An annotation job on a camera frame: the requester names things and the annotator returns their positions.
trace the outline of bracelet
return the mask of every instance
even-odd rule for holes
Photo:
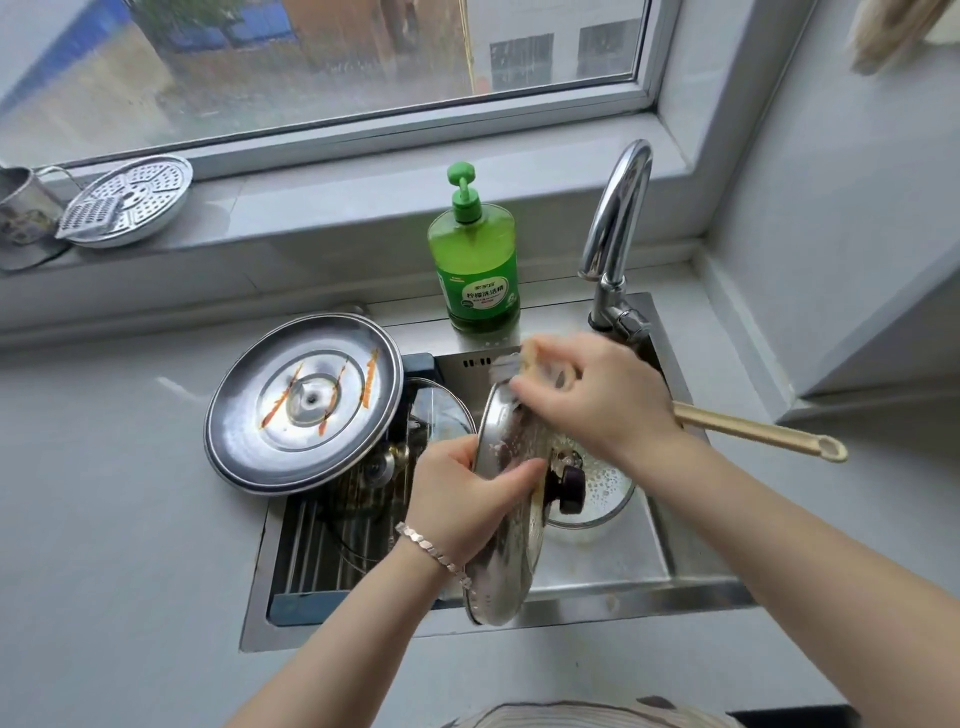
[[[460,579],[460,583],[463,585],[464,589],[469,589],[472,586],[473,582],[470,580],[470,577],[464,573],[462,569],[457,568],[457,566],[454,565],[443,554],[441,554],[440,551],[433,544],[431,544],[429,541],[424,539],[413,528],[408,526],[403,521],[401,521],[396,526],[394,526],[394,528],[396,529],[396,532],[398,534],[400,534],[401,536],[406,536],[408,539],[414,542],[417,546],[422,548],[428,554],[433,556],[433,558],[435,558],[438,562],[440,562],[440,565],[444,567],[444,569],[446,569],[447,571],[452,573],[454,576],[456,576],[458,579]]]

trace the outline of chrome faucet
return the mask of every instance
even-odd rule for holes
[[[617,161],[593,215],[578,274],[597,282],[589,323],[612,332],[628,346],[650,337],[650,324],[627,303],[627,253],[640,216],[653,167],[653,147],[646,139],[631,142]]]

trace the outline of green bottle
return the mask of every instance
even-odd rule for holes
[[[516,287],[516,224],[503,207],[481,204],[472,164],[457,162],[446,178],[458,189],[453,208],[427,231],[450,322],[485,333],[512,323],[520,312]]]

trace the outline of hand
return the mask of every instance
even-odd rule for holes
[[[594,457],[640,478],[650,453],[688,437],[677,425],[660,373],[624,346],[595,333],[535,336],[539,356],[568,362],[581,373],[559,391],[529,376],[510,382],[519,399]]]
[[[470,471],[476,451],[476,435],[431,444],[417,461],[407,509],[407,525],[459,569],[546,475],[546,462],[537,458],[485,480]]]

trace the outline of food residue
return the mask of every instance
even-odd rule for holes
[[[340,397],[340,379],[343,377],[346,370],[347,365],[344,364],[344,366],[340,368],[340,374],[337,375],[337,382],[333,387],[333,394],[330,395],[330,404],[326,406],[324,418],[320,420],[320,426],[317,427],[317,434],[321,437],[323,437],[324,433],[326,432],[326,421],[330,419],[330,415],[333,414],[333,410],[337,406],[337,399]]]
[[[370,394],[373,390],[373,374],[376,372],[376,359],[380,355],[380,349],[374,349],[370,352],[370,361],[367,362],[367,378],[363,383],[363,394],[360,396],[360,403],[364,409],[370,409]]]
[[[287,388],[283,390],[283,394],[274,402],[273,408],[270,412],[267,413],[267,416],[263,418],[263,422],[260,423],[260,429],[263,429],[270,424],[270,420],[274,418],[274,415],[279,410],[280,406],[287,401],[287,398],[290,396],[290,390],[294,388],[294,384],[297,383],[297,377],[300,376],[300,370],[303,368],[303,362],[297,367],[297,370],[294,372],[294,375],[290,379],[290,383],[287,384]]]

